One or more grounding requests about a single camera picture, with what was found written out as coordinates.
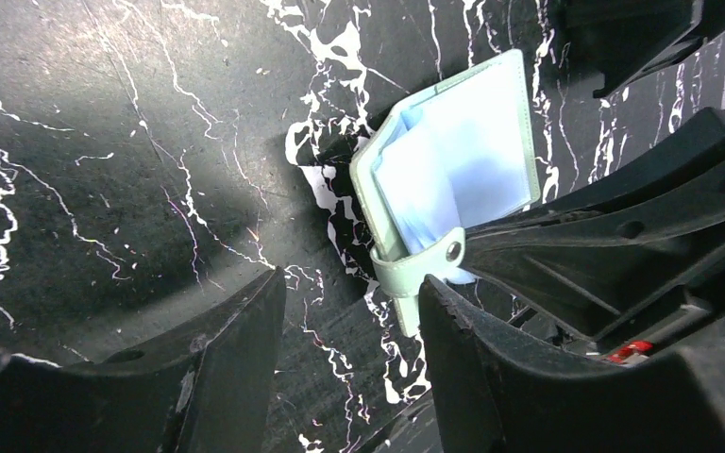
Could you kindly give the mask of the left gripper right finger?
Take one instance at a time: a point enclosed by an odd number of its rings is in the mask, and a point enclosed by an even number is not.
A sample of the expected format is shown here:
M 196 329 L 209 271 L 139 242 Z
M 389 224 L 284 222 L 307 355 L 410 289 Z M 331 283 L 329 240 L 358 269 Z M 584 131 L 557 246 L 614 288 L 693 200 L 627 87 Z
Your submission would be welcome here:
M 725 347 L 594 361 L 431 276 L 419 312 L 446 452 L 725 452 Z

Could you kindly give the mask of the mint green card holder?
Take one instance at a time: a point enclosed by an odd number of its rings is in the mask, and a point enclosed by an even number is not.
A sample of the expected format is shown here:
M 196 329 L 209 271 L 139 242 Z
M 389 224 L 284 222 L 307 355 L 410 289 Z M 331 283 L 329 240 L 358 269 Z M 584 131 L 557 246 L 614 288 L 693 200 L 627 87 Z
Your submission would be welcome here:
M 413 337 L 424 277 L 470 283 L 466 231 L 540 197 L 521 51 L 397 102 L 354 155 L 350 176 L 374 240 L 376 279 Z

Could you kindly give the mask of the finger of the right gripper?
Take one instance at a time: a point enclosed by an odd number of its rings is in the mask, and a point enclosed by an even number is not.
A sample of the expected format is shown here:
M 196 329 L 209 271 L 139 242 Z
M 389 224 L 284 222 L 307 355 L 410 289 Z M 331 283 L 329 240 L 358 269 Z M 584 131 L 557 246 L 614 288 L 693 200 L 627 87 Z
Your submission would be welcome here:
M 586 341 L 725 272 L 725 109 L 574 193 L 469 228 L 462 267 Z
M 571 68 L 599 75 L 606 98 L 682 63 L 725 32 L 725 1 L 563 1 L 554 15 L 570 45 Z

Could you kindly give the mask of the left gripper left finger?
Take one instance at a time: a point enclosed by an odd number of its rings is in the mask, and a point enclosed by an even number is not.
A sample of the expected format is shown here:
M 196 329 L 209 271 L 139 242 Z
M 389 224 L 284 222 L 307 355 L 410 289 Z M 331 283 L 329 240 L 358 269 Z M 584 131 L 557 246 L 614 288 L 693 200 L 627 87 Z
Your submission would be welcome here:
M 0 349 L 0 452 L 257 452 L 286 281 L 228 300 L 99 363 L 54 367 Z

